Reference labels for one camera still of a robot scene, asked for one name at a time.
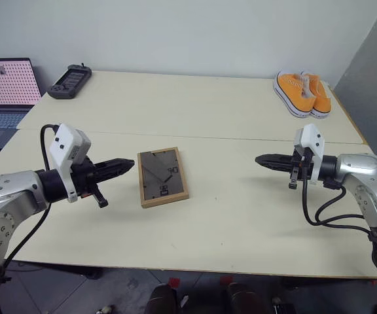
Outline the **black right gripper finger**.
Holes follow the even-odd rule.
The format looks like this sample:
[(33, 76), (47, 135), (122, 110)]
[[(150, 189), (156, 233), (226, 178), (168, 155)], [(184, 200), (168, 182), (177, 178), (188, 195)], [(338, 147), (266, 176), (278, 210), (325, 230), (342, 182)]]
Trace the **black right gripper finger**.
[(286, 154), (262, 154), (255, 158), (256, 163), (290, 163), (291, 155)]
[(267, 169), (274, 170), (274, 171), (292, 171), (293, 170), (293, 167), (290, 163), (283, 164), (283, 163), (276, 163), (276, 162), (264, 162), (264, 163), (259, 163), (259, 165)]

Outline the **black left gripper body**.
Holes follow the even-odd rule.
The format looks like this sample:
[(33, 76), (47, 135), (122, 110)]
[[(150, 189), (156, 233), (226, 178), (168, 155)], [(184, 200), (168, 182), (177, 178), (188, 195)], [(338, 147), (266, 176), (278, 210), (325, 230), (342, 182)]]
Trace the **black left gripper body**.
[(100, 208), (106, 207), (108, 201), (98, 188), (98, 183), (103, 181), (102, 171), (105, 170), (106, 162), (94, 164), (89, 157), (85, 157), (81, 164), (72, 165), (71, 178), (77, 195), (80, 198), (93, 196)]

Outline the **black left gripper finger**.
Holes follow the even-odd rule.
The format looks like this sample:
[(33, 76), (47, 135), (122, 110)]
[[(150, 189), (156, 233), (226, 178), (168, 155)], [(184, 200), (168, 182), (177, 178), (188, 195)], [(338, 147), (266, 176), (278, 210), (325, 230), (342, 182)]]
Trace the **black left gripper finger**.
[(135, 162), (124, 158), (114, 158), (94, 164), (98, 173), (126, 173), (133, 168)]
[(115, 177), (119, 177), (128, 172), (134, 163), (98, 163), (94, 172), (95, 181), (107, 181)]

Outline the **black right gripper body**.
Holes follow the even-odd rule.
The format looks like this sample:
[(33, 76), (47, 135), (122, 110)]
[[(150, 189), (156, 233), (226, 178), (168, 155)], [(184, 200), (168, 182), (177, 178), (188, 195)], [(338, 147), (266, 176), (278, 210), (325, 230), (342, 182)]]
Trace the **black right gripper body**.
[(310, 168), (312, 163), (312, 151), (305, 148), (303, 152), (294, 150), (292, 156), (289, 157), (289, 184), (288, 187), (292, 190), (297, 189), (299, 181), (307, 181), (310, 178)]

